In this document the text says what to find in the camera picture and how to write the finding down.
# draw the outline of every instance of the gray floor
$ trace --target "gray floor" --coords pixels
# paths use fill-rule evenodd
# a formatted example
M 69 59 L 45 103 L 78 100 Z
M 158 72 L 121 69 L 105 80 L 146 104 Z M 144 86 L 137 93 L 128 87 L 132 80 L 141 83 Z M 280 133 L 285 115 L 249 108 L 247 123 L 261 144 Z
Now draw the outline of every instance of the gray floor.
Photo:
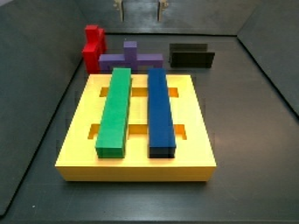
M 157 0 L 124 0 L 120 22 L 112 0 L 74 0 L 89 24 L 109 33 L 180 33 L 237 35 L 260 0 L 168 0 L 157 23 Z
M 211 69 L 189 73 L 217 170 L 204 183 L 68 183 L 54 170 L 86 81 L 80 68 L 16 194 L 4 223 L 54 221 L 299 221 L 297 119 L 236 38 L 108 36 L 108 52 L 137 40 L 140 53 L 168 44 L 208 43 Z

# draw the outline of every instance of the yellow block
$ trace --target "yellow block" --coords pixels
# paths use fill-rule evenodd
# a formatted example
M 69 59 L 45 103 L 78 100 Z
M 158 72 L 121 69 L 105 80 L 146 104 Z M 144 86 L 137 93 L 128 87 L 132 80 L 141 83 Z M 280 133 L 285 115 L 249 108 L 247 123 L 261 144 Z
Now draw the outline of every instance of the yellow block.
M 98 158 L 94 143 L 110 75 L 92 74 L 56 168 L 68 181 L 208 181 L 216 162 L 189 75 L 166 75 L 174 158 L 148 158 L 146 75 L 132 75 L 125 158 Z

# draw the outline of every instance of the purple block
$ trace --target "purple block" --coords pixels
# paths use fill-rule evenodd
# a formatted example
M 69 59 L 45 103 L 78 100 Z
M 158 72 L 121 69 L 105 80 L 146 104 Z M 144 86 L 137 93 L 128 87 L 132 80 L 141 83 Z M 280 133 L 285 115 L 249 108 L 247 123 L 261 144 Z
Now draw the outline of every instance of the purple block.
M 129 60 L 129 61 L 136 60 L 136 42 L 134 41 L 124 42 L 124 55 L 125 55 L 125 60 Z
M 137 54 L 137 63 L 138 66 L 153 66 L 162 67 L 164 66 L 164 56 L 160 53 L 156 54 Z
M 132 73 L 137 72 L 137 66 L 162 67 L 164 56 L 161 54 L 137 54 L 136 42 L 124 42 L 124 54 L 101 54 L 98 66 L 101 73 L 110 73 L 113 67 L 129 67 Z

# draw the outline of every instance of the rectangular hole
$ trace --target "rectangular hole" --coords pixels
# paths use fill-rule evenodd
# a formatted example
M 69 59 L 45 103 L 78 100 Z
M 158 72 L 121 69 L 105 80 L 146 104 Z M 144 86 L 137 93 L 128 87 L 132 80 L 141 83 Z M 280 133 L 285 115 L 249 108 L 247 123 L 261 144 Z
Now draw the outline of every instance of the rectangular hole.
M 146 97 L 146 87 L 132 87 L 132 97 Z
M 180 138 L 181 140 L 186 140 L 185 129 L 182 124 L 173 125 L 173 133 L 174 138 Z
M 128 139 L 146 136 L 146 124 L 128 124 Z
M 169 97 L 178 98 L 177 87 L 168 87 L 168 95 Z M 108 87 L 102 87 L 100 89 L 98 97 L 108 96 Z M 132 97 L 146 97 L 146 87 L 132 87 Z
M 100 89 L 98 97 L 106 97 L 108 96 L 108 87 L 102 87 Z
M 97 134 L 98 134 L 98 124 L 92 123 L 89 125 L 89 130 L 88 130 L 88 139 L 93 139 L 93 137 L 96 137 Z

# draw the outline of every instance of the gray wall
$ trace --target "gray wall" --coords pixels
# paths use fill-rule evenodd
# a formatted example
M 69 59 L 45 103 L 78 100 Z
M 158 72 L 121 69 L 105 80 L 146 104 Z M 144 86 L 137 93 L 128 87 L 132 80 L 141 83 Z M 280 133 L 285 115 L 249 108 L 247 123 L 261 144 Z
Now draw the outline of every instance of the gray wall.
M 0 7 L 0 215 L 80 63 L 84 26 L 72 0 Z
M 237 38 L 299 115 L 299 1 L 264 0 Z
M 260 0 L 168 0 L 162 21 L 156 22 L 156 0 L 124 0 L 120 22 L 113 0 L 76 0 L 86 20 L 106 32 L 237 35 Z

